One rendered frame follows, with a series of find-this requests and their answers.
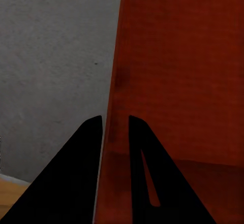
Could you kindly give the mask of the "storage box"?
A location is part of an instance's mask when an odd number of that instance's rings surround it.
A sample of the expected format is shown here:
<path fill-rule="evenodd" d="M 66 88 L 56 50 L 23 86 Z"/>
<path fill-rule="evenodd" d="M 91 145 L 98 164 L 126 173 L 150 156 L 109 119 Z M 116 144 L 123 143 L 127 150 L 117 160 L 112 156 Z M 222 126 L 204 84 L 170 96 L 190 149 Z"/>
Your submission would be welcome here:
<path fill-rule="evenodd" d="M 216 224 L 244 224 L 244 0 L 120 0 L 94 224 L 133 224 L 130 115 Z"/>

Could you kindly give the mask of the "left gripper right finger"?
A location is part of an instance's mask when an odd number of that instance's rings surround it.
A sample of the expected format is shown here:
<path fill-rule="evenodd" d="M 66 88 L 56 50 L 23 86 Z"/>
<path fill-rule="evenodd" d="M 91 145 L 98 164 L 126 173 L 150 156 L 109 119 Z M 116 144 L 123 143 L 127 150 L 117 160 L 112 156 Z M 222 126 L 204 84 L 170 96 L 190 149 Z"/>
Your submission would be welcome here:
<path fill-rule="evenodd" d="M 133 224 L 216 224 L 146 121 L 129 116 Z M 142 154 L 161 207 L 150 203 Z"/>

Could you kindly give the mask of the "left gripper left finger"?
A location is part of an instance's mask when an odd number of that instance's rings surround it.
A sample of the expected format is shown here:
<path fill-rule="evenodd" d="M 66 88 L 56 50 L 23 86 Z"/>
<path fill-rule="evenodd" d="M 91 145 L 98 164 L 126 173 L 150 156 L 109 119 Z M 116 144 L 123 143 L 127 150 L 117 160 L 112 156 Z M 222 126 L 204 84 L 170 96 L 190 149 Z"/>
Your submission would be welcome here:
<path fill-rule="evenodd" d="M 92 224 L 102 116 L 85 121 L 0 224 Z"/>

